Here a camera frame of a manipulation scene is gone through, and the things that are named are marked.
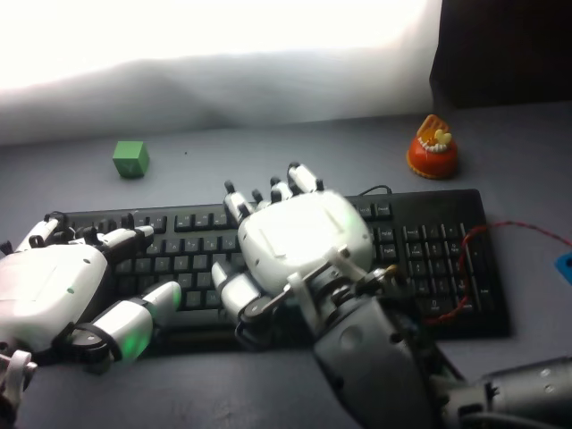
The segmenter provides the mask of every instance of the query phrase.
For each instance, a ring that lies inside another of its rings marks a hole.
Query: blue object
[[[568,283],[572,285],[572,253],[559,257],[555,265],[564,278],[568,280]]]

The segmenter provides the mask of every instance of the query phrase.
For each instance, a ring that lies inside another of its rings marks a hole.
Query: space bar
[[[171,320],[168,327],[170,328],[194,328],[201,326],[221,326],[232,327],[232,322],[226,317],[219,315],[219,310],[192,310],[178,311]]]

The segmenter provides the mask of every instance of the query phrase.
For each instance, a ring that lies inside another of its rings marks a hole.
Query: white backdrop
[[[0,145],[427,112],[441,0],[0,0]]]

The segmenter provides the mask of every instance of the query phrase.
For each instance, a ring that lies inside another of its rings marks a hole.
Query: yellow heart decoration
[[[435,132],[435,138],[440,144],[448,145],[450,143],[450,140],[452,139],[452,136],[450,135],[450,132],[443,132],[443,130],[437,130]]]

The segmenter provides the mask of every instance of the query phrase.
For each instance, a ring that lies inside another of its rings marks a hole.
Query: bright light
[[[425,1],[0,1],[0,89],[138,59],[398,44]]]

